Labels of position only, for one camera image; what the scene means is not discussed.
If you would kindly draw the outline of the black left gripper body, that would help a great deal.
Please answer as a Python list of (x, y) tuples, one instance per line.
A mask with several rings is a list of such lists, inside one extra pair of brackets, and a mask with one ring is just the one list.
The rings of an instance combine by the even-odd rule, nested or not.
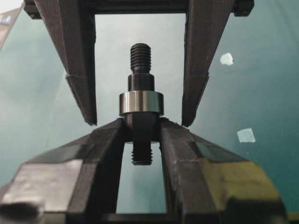
[[(186, 13), (189, 0), (83, 0), (94, 14), (174, 14)], [(233, 0), (231, 12), (248, 16), (254, 0)], [(25, 0), (24, 10), (32, 19), (41, 19), (34, 0)]]

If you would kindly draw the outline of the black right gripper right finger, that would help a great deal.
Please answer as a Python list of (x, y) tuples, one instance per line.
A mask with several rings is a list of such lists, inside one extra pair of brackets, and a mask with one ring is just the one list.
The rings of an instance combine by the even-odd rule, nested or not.
[(183, 224), (286, 224), (284, 202), (262, 167), (160, 119), (166, 210)]

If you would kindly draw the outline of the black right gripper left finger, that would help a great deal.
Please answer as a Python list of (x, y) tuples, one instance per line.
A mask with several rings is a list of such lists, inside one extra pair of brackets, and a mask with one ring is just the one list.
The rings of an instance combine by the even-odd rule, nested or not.
[(20, 165), (0, 189), (3, 224), (93, 224), (116, 211), (124, 123), (90, 134)]

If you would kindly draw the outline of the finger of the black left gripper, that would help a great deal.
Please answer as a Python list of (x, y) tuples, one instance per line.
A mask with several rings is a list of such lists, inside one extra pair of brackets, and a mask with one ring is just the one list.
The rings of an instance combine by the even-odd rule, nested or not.
[(191, 0), (186, 14), (182, 125), (196, 118), (208, 70), (233, 8), (232, 0)]
[(67, 83), (85, 122), (96, 125), (94, 14), (84, 0), (36, 0), (35, 5), (65, 68)]

